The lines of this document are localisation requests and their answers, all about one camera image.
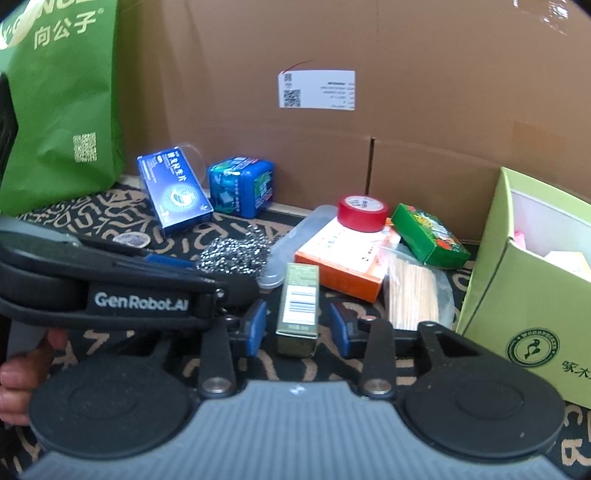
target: human hand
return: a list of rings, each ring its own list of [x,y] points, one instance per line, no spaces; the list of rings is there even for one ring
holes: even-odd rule
[[[0,420],[11,425],[29,425],[27,412],[33,390],[47,378],[54,351],[63,350],[66,345],[66,331],[52,328],[37,349],[0,366]]]

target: orange box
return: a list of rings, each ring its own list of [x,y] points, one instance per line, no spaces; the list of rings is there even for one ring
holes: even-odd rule
[[[388,271],[380,262],[380,245],[396,246],[400,236],[391,226],[364,233],[342,226],[335,218],[301,247],[295,261],[320,268],[320,285],[375,302]]]

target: blue medicine box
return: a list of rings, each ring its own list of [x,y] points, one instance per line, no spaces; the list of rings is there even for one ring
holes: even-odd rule
[[[208,169],[211,201],[216,212],[254,218],[273,201],[273,163],[234,157]]]
[[[137,162],[165,235],[212,219],[212,204],[180,148],[144,155]]]

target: green box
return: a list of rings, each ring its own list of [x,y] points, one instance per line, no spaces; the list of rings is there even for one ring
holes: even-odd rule
[[[550,251],[591,264],[591,205],[503,168],[456,330],[591,407],[591,283],[546,261]]]
[[[439,218],[401,203],[392,223],[419,262],[438,268],[462,268],[470,252]]]
[[[319,268],[287,264],[277,319],[277,351],[281,355],[309,358],[318,340]]]

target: qr code on label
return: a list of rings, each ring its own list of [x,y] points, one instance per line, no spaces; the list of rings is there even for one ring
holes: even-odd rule
[[[74,161],[86,163],[96,161],[96,133],[74,135]]]
[[[286,108],[301,107],[301,90],[283,90],[283,103]]]

